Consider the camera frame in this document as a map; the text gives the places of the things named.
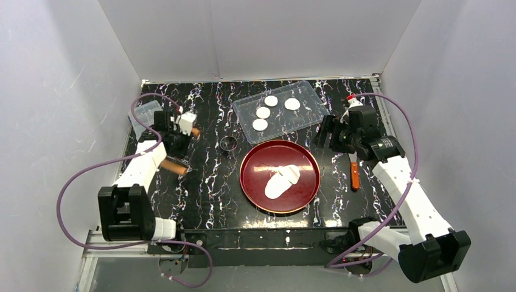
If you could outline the wooden dough roller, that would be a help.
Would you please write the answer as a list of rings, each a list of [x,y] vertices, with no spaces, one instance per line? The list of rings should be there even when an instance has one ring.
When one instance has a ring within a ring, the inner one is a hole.
[[[179,159],[180,158],[169,157],[166,154],[166,158],[160,163],[160,167],[177,175],[184,176],[187,173],[188,166],[183,162],[179,162]]]

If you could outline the round red tray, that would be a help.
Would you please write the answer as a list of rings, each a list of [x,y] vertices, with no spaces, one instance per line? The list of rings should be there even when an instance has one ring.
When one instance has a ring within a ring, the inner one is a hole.
[[[239,179],[253,205],[276,214],[306,207],[321,185],[318,163],[310,151],[283,140],[264,142],[250,150],[242,161]]]

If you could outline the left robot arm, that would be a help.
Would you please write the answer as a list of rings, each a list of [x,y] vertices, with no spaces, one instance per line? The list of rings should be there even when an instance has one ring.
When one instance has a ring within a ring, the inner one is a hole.
[[[175,162],[186,154],[192,138],[200,132],[194,127],[197,116],[189,111],[175,117],[170,111],[156,111],[150,130],[139,138],[136,154],[112,186],[98,192],[102,235],[106,241],[172,240],[176,221],[154,215],[148,190],[159,169],[179,176],[187,166]]]

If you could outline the white dough ball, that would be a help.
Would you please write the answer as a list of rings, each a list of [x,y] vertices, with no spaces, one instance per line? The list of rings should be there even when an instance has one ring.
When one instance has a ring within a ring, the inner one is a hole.
[[[278,167],[265,186],[265,196],[271,200],[279,198],[291,186],[298,183],[301,169],[293,164]]]

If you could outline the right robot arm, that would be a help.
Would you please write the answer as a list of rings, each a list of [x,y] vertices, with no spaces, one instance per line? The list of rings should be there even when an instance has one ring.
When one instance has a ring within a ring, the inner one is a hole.
[[[330,248],[343,249],[329,262],[330,268],[350,266],[350,262],[339,261],[361,245],[398,262],[413,283],[460,268],[471,245],[469,235],[454,230],[433,206],[398,140],[382,134],[374,107],[354,106],[344,117],[325,116],[313,143],[323,147],[326,142],[331,150],[356,155],[372,165],[374,176],[397,203],[393,212],[402,216],[407,229],[406,234],[391,229],[389,219],[380,222],[364,217],[350,221],[344,235],[323,241]]]

